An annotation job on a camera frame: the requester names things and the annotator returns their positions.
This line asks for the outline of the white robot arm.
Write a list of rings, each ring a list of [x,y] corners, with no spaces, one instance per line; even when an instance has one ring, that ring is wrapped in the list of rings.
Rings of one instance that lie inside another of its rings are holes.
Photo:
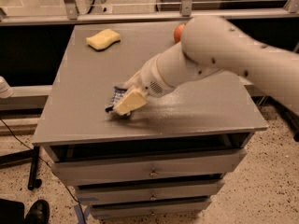
[[[113,97],[123,116],[186,82],[220,70],[233,72],[299,114],[299,54],[266,45],[216,16],[199,16],[184,26],[180,41],[149,59]]]

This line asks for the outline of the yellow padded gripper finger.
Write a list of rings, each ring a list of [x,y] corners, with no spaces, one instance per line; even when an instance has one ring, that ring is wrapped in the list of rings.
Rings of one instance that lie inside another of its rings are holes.
[[[144,106],[146,103],[147,97],[145,93],[138,88],[131,88],[115,104],[113,110],[118,115],[124,116]]]
[[[131,89],[132,87],[139,88],[140,82],[139,82],[140,72],[136,72],[132,77],[130,77],[124,84],[123,88],[126,90]]]

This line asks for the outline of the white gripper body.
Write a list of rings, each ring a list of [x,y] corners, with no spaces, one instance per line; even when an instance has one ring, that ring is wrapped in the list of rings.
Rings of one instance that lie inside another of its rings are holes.
[[[158,56],[149,59],[136,73],[134,81],[147,95],[163,97],[174,90],[169,86],[158,70]]]

